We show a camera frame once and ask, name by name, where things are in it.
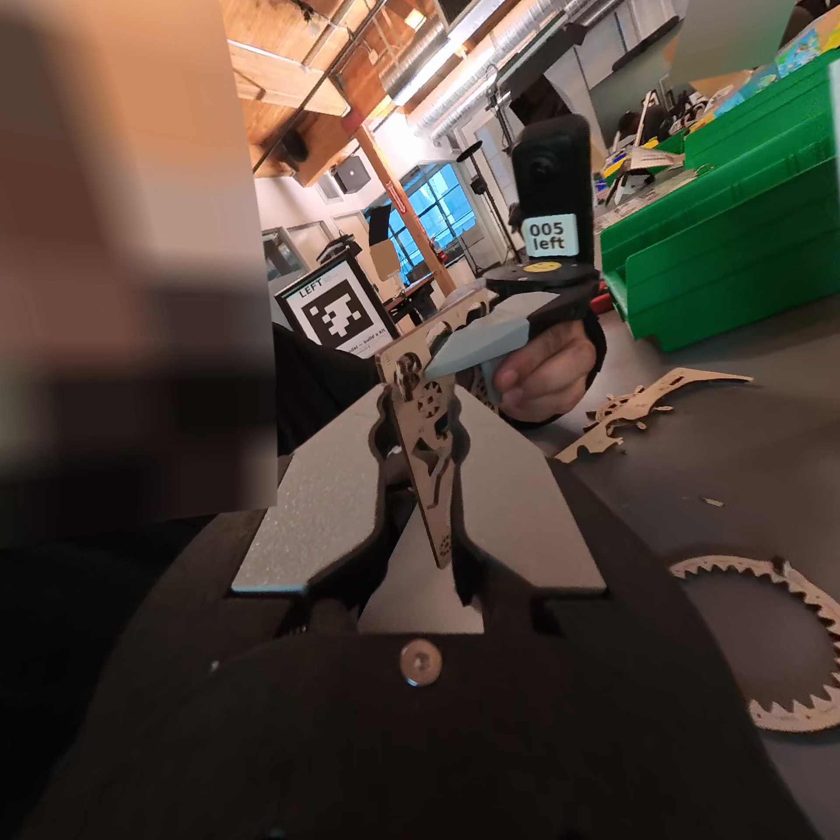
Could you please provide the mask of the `black white marker sign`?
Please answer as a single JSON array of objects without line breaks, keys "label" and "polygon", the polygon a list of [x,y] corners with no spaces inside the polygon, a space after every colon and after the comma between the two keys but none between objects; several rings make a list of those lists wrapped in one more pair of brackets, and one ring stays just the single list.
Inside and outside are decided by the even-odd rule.
[{"label": "black white marker sign", "polygon": [[401,337],[374,284],[349,252],[274,297],[294,332],[328,350],[369,359]]}]

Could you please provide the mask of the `person's left hand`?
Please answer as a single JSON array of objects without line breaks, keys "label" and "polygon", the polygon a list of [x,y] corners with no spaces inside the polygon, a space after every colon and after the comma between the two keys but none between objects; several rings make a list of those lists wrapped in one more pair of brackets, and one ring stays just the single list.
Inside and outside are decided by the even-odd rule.
[{"label": "person's left hand", "polygon": [[587,391],[598,354],[583,321],[541,332],[495,373],[500,413],[523,424],[546,424],[573,410]]}]

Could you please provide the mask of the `green plastic bin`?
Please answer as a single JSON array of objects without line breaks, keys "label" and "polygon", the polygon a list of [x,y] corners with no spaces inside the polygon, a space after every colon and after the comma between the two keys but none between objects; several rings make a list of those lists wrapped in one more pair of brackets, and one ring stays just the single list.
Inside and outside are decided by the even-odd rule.
[{"label": "green plastic bin", "polygon": [[778,135],[817,119],[832,121],[830,69],[838,49],[827,51],[789,76],[691,133],[685,141],[685,168],[721,166]]},{"label": "green plastic bin", "polygon": [[604,279],[635,339],[678,350],[838,293],[836,160],[798,163],[689,205],[707,175],[603,233]]}]

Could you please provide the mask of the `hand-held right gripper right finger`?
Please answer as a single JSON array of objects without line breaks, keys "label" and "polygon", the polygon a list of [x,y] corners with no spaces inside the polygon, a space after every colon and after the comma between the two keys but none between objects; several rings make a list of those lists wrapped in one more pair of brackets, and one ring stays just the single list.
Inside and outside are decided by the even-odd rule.
[{"label": "hand-held right gripper right finger", "polygon": [[453,527],[481,559],[538,590],[593,597],[606,583],[538,446],[464,387],[455,388],[457,455]]}]

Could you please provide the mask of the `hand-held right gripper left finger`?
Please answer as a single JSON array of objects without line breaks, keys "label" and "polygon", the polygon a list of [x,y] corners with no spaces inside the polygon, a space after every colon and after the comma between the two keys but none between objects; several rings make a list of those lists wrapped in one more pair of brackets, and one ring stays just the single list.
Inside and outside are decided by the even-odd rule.
[{"label": "hand-held right gripper left finger", "polygon": [[393,431],[383,385],[292,454],[232,581],[236,596],[334,599],[361,611],[394,542],[385,518],[385,455]]}]

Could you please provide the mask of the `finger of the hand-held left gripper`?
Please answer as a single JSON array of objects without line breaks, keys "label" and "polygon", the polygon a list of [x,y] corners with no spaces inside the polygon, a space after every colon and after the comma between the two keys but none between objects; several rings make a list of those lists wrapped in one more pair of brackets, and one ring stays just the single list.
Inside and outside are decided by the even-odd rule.
[{"label": "finger of the hand-held left gripper", "polygon": [[507,298],[490,314],[447,338],[426,367],[424,378],[435,381],[477,369],[489,403],[499,406],[495,376],[502,362],[559,322],[558,293],[534,291]]}]

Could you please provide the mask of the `silver ventilation duct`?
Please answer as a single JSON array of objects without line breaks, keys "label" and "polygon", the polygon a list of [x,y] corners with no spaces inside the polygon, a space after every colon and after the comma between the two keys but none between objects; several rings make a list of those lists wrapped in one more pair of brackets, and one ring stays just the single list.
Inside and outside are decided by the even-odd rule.
[{"label": "silver ventilation duct", "polygon": [[408,129],[437,143],[549,40],[568,29],[585,32],[583,18],[595,1],[521,1],[508,11],[456,68],[407,114]]}]

